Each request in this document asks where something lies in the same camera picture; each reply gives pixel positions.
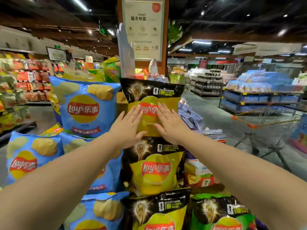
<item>green chip bag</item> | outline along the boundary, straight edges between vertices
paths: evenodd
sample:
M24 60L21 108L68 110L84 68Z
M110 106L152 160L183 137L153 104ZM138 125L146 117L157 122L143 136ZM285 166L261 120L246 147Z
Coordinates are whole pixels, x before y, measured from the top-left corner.
M103 62L106 82L119 83L121 76L120 61L117 57L111 57Z
M197 194L192 203L191 230L256 230L255 216L233 196Z

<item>ceiling light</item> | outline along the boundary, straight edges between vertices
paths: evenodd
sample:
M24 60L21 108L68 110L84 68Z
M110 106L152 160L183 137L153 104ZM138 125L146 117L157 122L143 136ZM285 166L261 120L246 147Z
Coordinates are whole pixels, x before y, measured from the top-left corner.
M178 51L192 51L192 49L183 49L183 48L181 48Z
M287 29L282 29L281 31L278 32L277 36L281 37L287 32Z
M218 52L231 53L231 51L229 51L229 50L218 50Z
M307 53L296 53L295 55L307 55Z
M85 11L90 11L80 0L73 0L79 7Z
M108 32L109 32L111 35L113 35L113 36L115 35L114 31L113 31L112 29L110 29L110 28L108 29Z
M212 42L210 42L210 41L193 41L192 43L199 43L199 44L206 44L206 45L212 44Z

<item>metal cart basket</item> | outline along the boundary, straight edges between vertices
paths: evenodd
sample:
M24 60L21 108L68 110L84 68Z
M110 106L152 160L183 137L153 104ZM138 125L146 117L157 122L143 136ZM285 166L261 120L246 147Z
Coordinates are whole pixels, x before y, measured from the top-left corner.
M283 106L267 106L256 111L245 112L232 116L234 128L244 134L234 147L243 143L252 148L252 154L263 158L276 153L283 168L290 171L280 150L296 129L301 116ZM260 154L259 149L268 151Z

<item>yellow lay's chip bag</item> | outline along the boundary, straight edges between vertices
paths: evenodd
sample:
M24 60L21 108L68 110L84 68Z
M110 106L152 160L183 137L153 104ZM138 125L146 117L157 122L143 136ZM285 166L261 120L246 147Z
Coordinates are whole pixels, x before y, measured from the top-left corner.
M122 202L133 217L132 230L175 230L182 229L189 198L190 190L185 188Z
M179 188L178 165L183 147L172 145L162 137L143 137L136 145L124 149L121 180L137 196L158 194Z
M185 86L180 84L168 84L159 81L137 80L121 78L122 90L128 100L128 111L137 105L141 105L143 117L137 132L147 131L147 136L160 136L154 123L160 123L156 116L158 102L164 103L171 110L178 112L178 102Z

